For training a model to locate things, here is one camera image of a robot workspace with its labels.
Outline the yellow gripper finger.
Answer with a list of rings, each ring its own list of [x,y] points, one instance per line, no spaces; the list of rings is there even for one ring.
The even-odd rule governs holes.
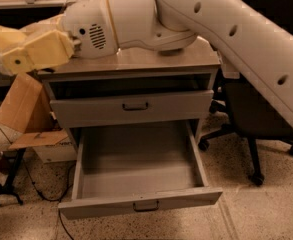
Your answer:
[[[62,15],[31,23],[21,29],[0,25],[0,52],[19,46],[27,52],[43,52],[44,50],[63,49],[60,40]]]

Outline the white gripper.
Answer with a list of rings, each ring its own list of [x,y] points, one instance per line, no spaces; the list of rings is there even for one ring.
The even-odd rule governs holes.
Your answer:
[[[118,51],[107,0],[83,0],[68,6],[62,27],[78,43],[76,53],[80,57],[95,59]],[[57,67],[73,54],[74,44],[66,33],[37,32],[0,51],[0,73],[13,76]]]

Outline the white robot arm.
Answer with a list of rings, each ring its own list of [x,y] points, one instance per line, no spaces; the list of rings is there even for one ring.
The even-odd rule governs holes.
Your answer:
[[[0,72],[135,47],[184,48],[197,38],[216,47],[293,128],[293,35],[241,0],[78,0],[22,30],[0,25]]]

